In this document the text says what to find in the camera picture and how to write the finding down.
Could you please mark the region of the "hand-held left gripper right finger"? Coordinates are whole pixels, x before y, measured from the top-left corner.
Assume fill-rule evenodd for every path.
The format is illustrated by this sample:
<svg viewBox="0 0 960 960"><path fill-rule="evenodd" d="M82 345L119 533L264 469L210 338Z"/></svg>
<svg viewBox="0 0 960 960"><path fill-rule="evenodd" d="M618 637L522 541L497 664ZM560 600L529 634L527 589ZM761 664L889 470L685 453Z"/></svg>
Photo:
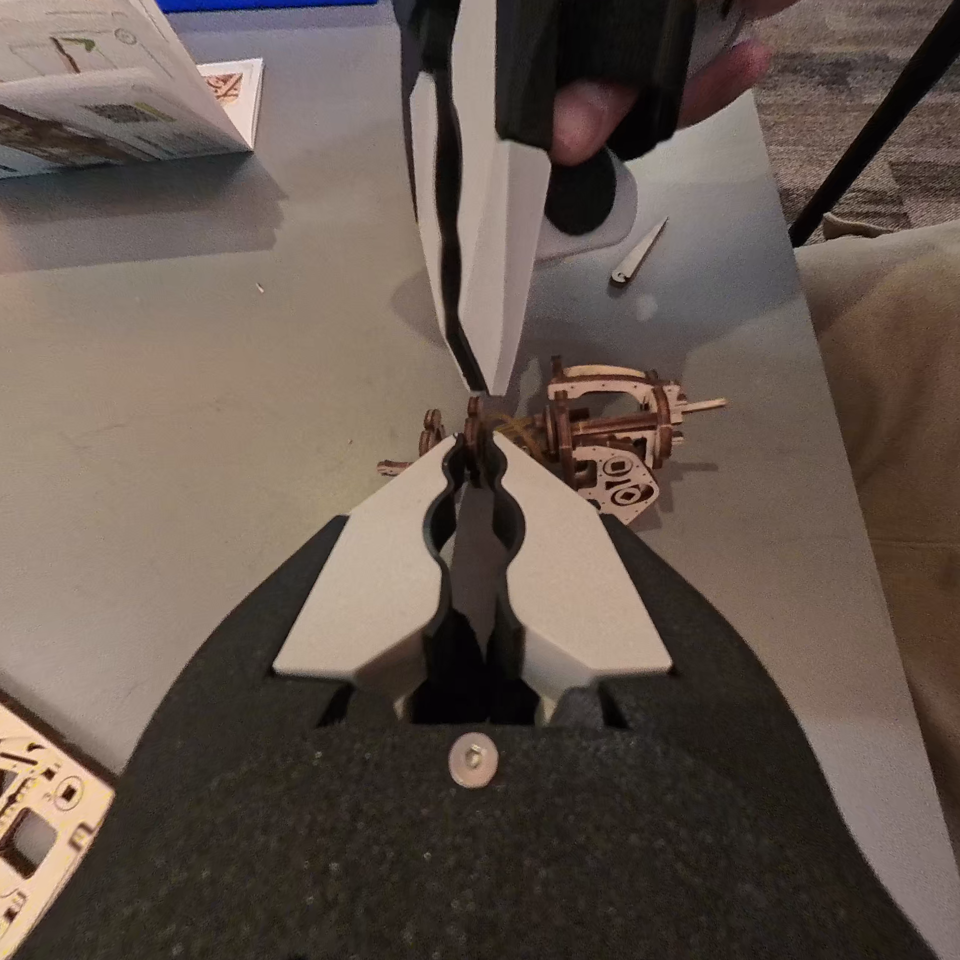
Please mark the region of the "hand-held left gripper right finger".
<svg viewBox="0 0 960 960"><path fill-rule="evenodd" d="M570 690L667 675L673 659L608 519L501 434L486 443L492 527L506 552L494 663L550 720Z"/></svg>

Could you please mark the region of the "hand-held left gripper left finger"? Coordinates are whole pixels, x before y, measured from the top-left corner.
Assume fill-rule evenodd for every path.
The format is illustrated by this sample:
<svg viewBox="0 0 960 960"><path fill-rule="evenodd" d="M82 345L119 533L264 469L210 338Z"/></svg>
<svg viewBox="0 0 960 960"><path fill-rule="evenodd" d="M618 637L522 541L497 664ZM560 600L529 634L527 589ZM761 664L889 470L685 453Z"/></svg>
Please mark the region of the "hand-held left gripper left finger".
<svg viewBox="0 0 960 960"><path fill-rule="evenodd" d="M469 472L461 435L443 439L342 521L272 664L275 674L350 684L417 722L485 719L485 663L452 601L441 553Z"/></svg>

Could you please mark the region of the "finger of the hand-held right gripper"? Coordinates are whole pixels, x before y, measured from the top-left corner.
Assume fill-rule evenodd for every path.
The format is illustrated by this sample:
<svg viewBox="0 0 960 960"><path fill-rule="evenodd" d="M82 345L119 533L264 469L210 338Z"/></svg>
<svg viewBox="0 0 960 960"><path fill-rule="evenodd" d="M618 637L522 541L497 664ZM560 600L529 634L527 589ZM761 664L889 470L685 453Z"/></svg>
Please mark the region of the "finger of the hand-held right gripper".
<svg viewBox="0 0 960 960"><path fill-rule="evenodd" d="M463 155L450 69L420 71L409 107L416 221L438 329L465 387L484 393L486 380L460 317Z"/></svg>
<svg viewBox="0 0 960 960"><path fill-rule="evenodd" d="M556 2L462 2L451 54L461 141L458 318L484 390L508 392L544 218Z"/></svg>

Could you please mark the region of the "wooden gear model assembly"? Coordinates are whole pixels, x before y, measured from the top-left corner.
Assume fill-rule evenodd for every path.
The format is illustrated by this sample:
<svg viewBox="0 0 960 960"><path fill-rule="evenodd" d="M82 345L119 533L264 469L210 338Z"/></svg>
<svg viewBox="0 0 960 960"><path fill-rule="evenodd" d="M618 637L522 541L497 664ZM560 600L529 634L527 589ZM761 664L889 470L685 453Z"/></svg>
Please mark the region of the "wooden gear model assembly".
<svg viewBox="0 0 960 960"><path fill-rule="evenodd" d="M725 398L691 401L677 379L654 369L567 366L551 359L540 412L487 410L480 395L466 406L467 470L481 483L481 455L497 437L508 441L590 503L626 525L659 497L655 473L683 441L686 414L724 407Z"/></svg>

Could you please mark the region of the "laser-cut wooden parts sheet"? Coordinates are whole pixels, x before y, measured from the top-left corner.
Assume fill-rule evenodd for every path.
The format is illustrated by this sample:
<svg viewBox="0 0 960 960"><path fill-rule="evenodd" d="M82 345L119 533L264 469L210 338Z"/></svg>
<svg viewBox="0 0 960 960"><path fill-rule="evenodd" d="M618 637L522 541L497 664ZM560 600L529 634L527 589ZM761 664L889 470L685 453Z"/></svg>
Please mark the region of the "laser-cut wooden parts sheet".
<svg viewBox="0 0 960 960"><path fill-rule="evenodd" d="M12 958L79 868L114 776L1 693L1 957Z"/></svg>

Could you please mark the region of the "person's right hand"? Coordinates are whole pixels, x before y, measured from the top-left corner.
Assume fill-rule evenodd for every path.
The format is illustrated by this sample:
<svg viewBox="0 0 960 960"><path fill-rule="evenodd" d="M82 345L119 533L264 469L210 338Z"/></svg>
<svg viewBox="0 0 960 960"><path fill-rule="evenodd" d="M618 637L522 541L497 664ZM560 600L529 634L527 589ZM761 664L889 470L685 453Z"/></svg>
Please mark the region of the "person's right hand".
<svg viewBox="0 0 960 960"><path fill-rule="evenodd" d="M755 39L717 56L686 83L678 114L685 129L720 113L767 73L771 49ZM558 91L554 102L551 161L576 166L606 145L630 114L637 92L600 80L578 80Z"/></svg>

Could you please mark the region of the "small pointed wooden part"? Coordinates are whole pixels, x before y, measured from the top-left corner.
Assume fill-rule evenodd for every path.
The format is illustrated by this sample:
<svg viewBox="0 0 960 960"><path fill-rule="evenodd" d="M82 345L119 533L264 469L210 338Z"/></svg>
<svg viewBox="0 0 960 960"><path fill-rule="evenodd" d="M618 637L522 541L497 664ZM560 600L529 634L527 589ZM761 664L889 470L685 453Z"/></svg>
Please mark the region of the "small pointed wooden part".
<svg viewBox="0 0 960 960"><path fill-rule="evenodd" d="M608 280L610 286L620 289L633 281L660 240L668 223L668 217L662 218L630 249L610 272Z"/></svg>

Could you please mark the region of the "blue plastic bin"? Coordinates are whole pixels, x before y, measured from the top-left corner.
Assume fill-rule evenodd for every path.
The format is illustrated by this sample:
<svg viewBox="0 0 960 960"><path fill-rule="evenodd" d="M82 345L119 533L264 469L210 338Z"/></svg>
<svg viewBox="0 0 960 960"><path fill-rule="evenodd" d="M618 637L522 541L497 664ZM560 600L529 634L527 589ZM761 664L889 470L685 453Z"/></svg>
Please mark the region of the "blue plastic bin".
<svg viewBox="0 0 960 960"><path fill-rule="evenodd" d="M266 10L296 10L315 8L366 7L378 1L157 1L165 14L221 13Z"/></svg>

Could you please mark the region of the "black stand leg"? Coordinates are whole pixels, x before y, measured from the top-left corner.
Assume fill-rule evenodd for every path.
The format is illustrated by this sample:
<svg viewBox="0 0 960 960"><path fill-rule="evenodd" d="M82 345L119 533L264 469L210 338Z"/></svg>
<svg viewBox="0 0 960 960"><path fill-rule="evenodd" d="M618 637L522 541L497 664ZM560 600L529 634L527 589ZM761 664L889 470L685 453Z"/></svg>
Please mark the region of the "black stand leg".
<svg viewBox="0 0 960 960"><path fill-rule="evenodd" d="M906 117L953 67L958 56L959 3L951 1L868 122L790 225L788 236L793 248L810 240Z"/></svg>

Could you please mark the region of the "white instruction booklet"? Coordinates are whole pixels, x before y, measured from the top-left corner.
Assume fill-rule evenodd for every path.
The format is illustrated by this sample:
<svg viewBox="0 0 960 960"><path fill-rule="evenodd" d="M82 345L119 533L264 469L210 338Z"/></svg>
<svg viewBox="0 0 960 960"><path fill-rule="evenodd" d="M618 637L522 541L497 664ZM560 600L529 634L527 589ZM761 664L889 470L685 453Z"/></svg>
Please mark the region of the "white instruction booklet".
<svg viewBox="0 0 960 960"><path fill-rule="evenodd" d="M1 3L1 177L250 153L263 60L197 64L156 2Z"/></svg>

